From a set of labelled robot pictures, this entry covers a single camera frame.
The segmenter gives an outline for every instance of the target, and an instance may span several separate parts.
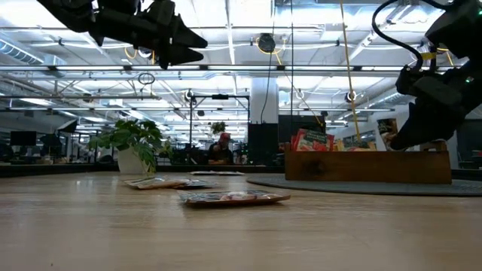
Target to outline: food package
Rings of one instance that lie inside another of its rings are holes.
[[[387,151],[393,151],[390,147],[392,139],[398,133],[397,120],[395,118],[378,120],[378,132],[382,137],[383,144]]]
[[[158,188],[173,189],[201,189],[211,188],[215,184],[208,181],[191,180],[191,179],[165,179],[165,178],[143,178],[134,181],[125,181],[126,184],[133,188],[147,190]]]
[[[183,203],[193,206],[238,206],[278,202],[290,199],[290,195],[263,190],[225,191],[210,193],[180,193]]]
[[[296,151],[333,151],[334,135],[299,129],[295,140]]]

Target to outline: black cable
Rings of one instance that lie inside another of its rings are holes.
[[[276,6],[273,9],[273,31],[271,33],[271,38],[273,38],[273,39],[274,39],[275,11],[276,11]],[[272,60],[273,60],[273,52],[270,52],[270,64],[268,65],[268,83],[267,83],[267,87],[266,87],[266,96],[264,97],[263,110],[261,110],[261,124],[263,124],[264,109],[266,108],[266,104],[268,103],[268,93],[270,92],[270,76],[271,76],[271,62],[272,62]]]
[[[407,49],[409,50],[411,53],[413,53],[416,57],[416,65],[415,65],[415,70],[420,70],[422,68],[422,65],[423,65],[423,58],[422,58],[422,55],[420,54],[420,52],[418,50],[415,50],[413,49],[411,46],[409,46],[408,44],[405,44],[401,41],[397,41],[396,39],[394,38],[391,38],[389,37],[388,35],[385,35],[383,34],[380,29],[378,28],[378,25],[377,25],[377,15],[379,12],[381,12],[382,9],[386,8],[388,5],[392,4],[392,3],[395,3],[397,0],[388,0],[387,2],[381,4],[381,6],[379,6],[375,12],[374,12],[374,15],[373,17],[371,18],[371,26],[373,27],[375,33],[377,33],[381,38],[385,39],[386,41],[388,42],[391,42],[395,45],[398,45],[400,47],[403,47],[404,49]],[[424,1],[425,3],[429,4],[429,5],[432,5],[433,7],[435,8],[439,8],[439,9],[442,9],[442,10],[446,10],[449,8],[449,6],[447,5],[442,5],[442,4],[438,4],[437,2],[434,2],[433,0],[422,0]]]

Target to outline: desk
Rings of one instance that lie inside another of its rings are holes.
[[[186,174],[165,175],[185,177]],[[199,177],[218,190],[247,176]],[[188,209],[116,172],[0,180],[1,270],[477,270],[482,200],[291,191],[283,204]]]

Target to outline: white column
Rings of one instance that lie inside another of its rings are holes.
[[[261,121],[263,123],[278,123],[278,104],[276,78],[252,78],[251,123],[261,124]]]

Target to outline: computer monitor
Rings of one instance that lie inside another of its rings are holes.
[[[36,131],[11,131],[10,146],[36,146]]]

